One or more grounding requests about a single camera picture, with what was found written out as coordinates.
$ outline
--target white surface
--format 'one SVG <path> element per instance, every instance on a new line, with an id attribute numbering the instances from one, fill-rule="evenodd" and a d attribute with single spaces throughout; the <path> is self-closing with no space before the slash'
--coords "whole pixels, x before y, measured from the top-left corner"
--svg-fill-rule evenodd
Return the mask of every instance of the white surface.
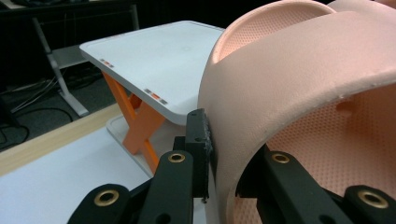
<path id="1" fill-rule="evenodd" d="M 107 183 L 133 189 L 148 179 L 102 128 L 1 176 L 0 223 L 66 223 L 91 190 Z M 204 205 L 194 205 L 194 223 L 205 223 Z"/>
<path id="2" fill-rule="evenodd" d="M 205 64 L 221 33 L 217 27 L 180 21 L 91 41 L 80 48 L 84 57 L 167 119 L 185 125 L 187 114 L 196 109 Z"/>

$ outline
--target pink foam padding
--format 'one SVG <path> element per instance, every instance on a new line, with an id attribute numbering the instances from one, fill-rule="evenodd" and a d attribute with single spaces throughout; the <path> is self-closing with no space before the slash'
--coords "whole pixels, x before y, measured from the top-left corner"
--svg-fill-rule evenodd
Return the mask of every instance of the pink foam padding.
<path id="1" fill-rule="evenodd" d="M 279 4 L 292 12 L 294 2 Z M 234 194 L 265 143 L 294 155 L 335 193 L 366 184 L 395 197 L 396 27 L 312 1 L 295 4 L 328 14 L 284 15 L 304 19 L 267 29 L 251 25 L 265 21 L 251 12 L 227 28 L 206 65 L 198 107 L 205 109 L 216 150 L 221 223 L 260 223 L 254 200 Z"/>
<path id="2" fill-rule="evenodd" d="M 258 7 L 234 21 L 214 48 L 216 62 L 233 51 L 293 24 L 334 13 L 315 1 L 279 1 Z"/>

